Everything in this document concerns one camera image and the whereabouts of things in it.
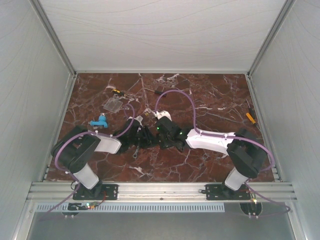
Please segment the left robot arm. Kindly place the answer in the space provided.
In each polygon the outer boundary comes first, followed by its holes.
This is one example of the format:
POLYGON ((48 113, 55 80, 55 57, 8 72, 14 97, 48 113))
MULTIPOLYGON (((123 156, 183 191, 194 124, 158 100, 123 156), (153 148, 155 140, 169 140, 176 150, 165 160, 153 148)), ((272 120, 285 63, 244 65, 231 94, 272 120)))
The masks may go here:
POLYGON ((72 174, 91 199, 99 198, 103 187, 88 161, 95 152, 122 154, 131 146, 147 149, 157 145, 156 136, 142 125, 142 120, 142 116, 129 117, 122 129, 112 135, 94 133, 83 125, 77 125, 52 147, 51 156, 56 167, 72 174))

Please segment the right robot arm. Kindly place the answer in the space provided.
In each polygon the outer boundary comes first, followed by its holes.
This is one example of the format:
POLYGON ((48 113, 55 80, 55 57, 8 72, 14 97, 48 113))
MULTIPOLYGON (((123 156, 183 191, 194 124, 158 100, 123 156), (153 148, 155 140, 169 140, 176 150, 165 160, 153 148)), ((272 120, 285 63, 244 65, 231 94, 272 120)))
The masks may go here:
POLYGON ((175 147, 180 152, 184 148, 204 149, 230 157, 234 168, 221 186, 221 193, 227 199, 234 198, 247 180, 258 176, 267 158, 263 146, 244 128, 229 133, 180 128, 167 116, 159 118, 155 126, 162 149, 175 147))

